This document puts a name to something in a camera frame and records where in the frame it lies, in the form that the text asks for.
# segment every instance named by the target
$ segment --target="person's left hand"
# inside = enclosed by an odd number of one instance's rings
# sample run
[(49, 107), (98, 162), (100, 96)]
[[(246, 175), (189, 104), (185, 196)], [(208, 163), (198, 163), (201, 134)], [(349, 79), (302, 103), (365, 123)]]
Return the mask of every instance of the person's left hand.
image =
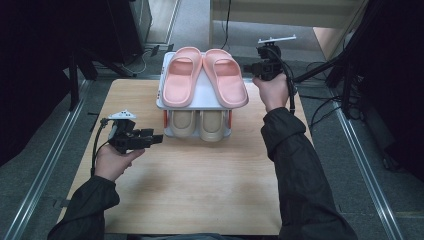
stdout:
[(114, 182), (124, 173), (125, 169), (131, 167), (132, 161), (144, 152), (144, 149), (140, 149), (121, 154), (113, 146), (105, 145), (97, 153), (94, 175)]

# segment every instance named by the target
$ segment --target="beige slipper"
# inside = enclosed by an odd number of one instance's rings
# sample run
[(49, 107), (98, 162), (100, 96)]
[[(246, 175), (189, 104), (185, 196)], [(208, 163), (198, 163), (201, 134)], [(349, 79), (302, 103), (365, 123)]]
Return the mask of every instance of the beige slipper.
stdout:
[(196, 129), (196, 111), (173, 110), (170, 111), (170, 128), (175, 137), (189, 137)]
[(200, 111), (200, 138), (207, 142), (218, 142), (224, 137), (225, 111)]

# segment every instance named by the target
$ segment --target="small shoe stand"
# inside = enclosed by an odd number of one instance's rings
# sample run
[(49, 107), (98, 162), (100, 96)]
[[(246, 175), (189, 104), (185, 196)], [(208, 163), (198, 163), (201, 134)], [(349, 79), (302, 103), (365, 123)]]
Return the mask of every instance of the small shoe stand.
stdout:
[(197, 83), (194, 90), (194, 97), (192, 102), (181, 108), (174, 108), (166, 106), (162, 101), (162, 90), (166, 79), (166, 73), (168, 68), (168, 63), (170, 62), (172, 56), (175, 52), (168, 52), (164, 56), (164, 61), (162, 65), (162, 73), (159, 82), (159, 89), (156, 99), (156, 105), (159, 109), (163, 110), (163, 120), (164, 120), (164, 133), (168, 137), (176, 137), (170, 128), (171, 116), (174, 111), (178, 110), (189, 110), (195, 111), (196, 113), (196, 128), (191, 136), (193, 138), (200, 138), (200, 112), (208, 110), (220, 110), (224, 113), (224, 138), (228, 137), (231, 134), (231, 114), (232, 110), (223, 107), (216, 98), (215, 91), (211, 82), (209, 81), (208, 76), (205, 71), (202, 69), (200, 75), (197, 79)]

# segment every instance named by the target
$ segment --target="slipper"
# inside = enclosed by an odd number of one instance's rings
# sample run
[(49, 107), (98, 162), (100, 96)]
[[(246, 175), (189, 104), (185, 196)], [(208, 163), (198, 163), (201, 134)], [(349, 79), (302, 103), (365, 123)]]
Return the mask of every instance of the slipper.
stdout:
[(162, 100), (168, 107), (186, 107), (193, 100), (193, 92), (202, 68), (202, 55), (195, 47), (184, 47), (175, 52), (168, 64)]
[(206, 142), (218, 142), (224, 137), (225, 111), (200, 111), (200, 138)]
[(210, 49), (203, 57), (203, 69), (222, 106), (239, 108), (249, 102), (240, 66), (229, 53), (221, 49)]
[(170, 128), (175, 137), (189, 137), (196, 129), (196, 111), (171, 111)]

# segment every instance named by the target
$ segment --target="floor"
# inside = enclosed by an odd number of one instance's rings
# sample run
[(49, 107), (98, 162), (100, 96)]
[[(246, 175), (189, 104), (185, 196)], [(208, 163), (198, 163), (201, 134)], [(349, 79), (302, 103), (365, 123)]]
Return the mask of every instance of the floor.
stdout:
[[(152, 29), (159, 26), (159, 18), (166, 15), (168, 20), (164, 20), (165, 27), (161, 28), (168, 30), (161, 33), (152, 30), (156, 33), (149, 36), (148, 46), (159, 44), (161, 49), (166, 49), (168, 45), (174, 44), (174, 50), (188, 45), (198, 47), (201, 51), (209, 49), (209, 16), (204, 14), (209, 11), (208, 2), (150, 1)], [(161, 4), (168, 4), (168, 7), (158, 7)], [(177, 11), (175, 15), (157, 14), (154, 9)], [(213, 23), (212, 47), (220, 48), (224, 45), (224, 24)], [(256, 53), (259, 38), (293, 34), (298, 37), (296, 40), (282, 42), (279, 46), (282, 49), (282, 58), (292, 67), (294, 75), (298, 76), (324, 61), (311, 28), (230, 22), (229, 37), (224, 49), (242, 65), (260, 60)], [(156, 56), (146, 54), (125, 67), (139, 79), (158, 79), (163, 54), (163, 51)], [(77, 116), (68, 113), (69, 98), (65, 98), (24, 151), (0, 168), (0, 178), (3, 180), (0, 182), (0, 236), (6, 236), (9, 231), (15, 233), (14, 236), (21, 236), (20, 239), (45, 239), (48, 230), (55, 224), (60, 213), (60, 202), (67, 195), (91, 135), (91, 127), (97, 121), (95, 114), (100, 111), (111, 82), (119, 78), (107, 69), (98, 68), (98, 71), (98, 81), (86, 82), (81, 79), (81, 91), (86, 94), (82, 95)], [(243, 76), (249, 81), (249, 74)], [(340, 94), (338, 89), (328, 89), (323, 84), (323, 78), (325, 75), (319, 74), (298, 85), (309, 121), (323, 103), (322, 100), (311, 98), (312, 96), (329, 98)], [(337, 107), (337, 104), (325, 105), (316, 117), (321, 118)], [(63, 133), (67, 140), (59, 144), (55, 142), (55, 136), (62, 133), (60, 129), (64, 122), (68, 122), (71, 127), (68, 132)], [(340, 112), (335, 112), (312, 129), (312, 136), (333, 189), (337, 209), (353, 226), (359, 239), (422, 239), (424, 183), (405, 171), (391, 172), (385, 169), (381, 154), (363, 122), (346, 120)], [(60, 149), (61, 152), (55, 155), (51, 152), (52, 146), (56, 146), (54, 149)], [(51, 171), (50, 180), (41, 186), (43, 191), (39, 196), (26, 199), (34, 187), (34, 180), (38, 179), (40, 169), (46, 168), (46, 162), (55, 163), (48, 169)], [(28, 200), (27, 205), (23, 205), (25, 200)], [(14, 218), (22, 214), (19, 212), (22, 207), (34, 209), (28, 212), (29, 218), (21, 218), (25, 227), (19, 228), (16, 227)], [(5, 239), (16, 239), (14, 236), (7, 235)], [(126, 237), (107, 234), (106, 239)]]

